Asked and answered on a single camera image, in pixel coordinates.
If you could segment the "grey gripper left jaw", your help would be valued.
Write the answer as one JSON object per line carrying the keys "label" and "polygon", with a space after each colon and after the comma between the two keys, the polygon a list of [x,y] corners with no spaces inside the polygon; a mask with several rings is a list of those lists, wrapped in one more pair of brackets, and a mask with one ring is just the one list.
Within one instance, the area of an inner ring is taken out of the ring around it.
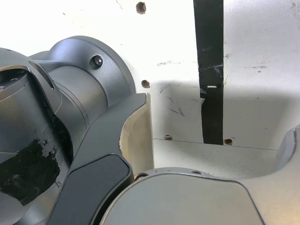
{"label": "grey gripper left jaw", "polygon": [[87,131],[46,223],[95,225],[135,176],[154,168],[150,95],[111,106]]}

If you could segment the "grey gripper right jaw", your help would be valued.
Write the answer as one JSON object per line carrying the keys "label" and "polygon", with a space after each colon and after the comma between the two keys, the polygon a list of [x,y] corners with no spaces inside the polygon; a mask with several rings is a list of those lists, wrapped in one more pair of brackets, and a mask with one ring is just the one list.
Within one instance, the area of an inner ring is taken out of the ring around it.
{"label": "grey gripper right jaw", "polygon": [[300,128],[288,131],[274,170],[234,179],[161,169],[122,191],[102,225],[297,225]]}

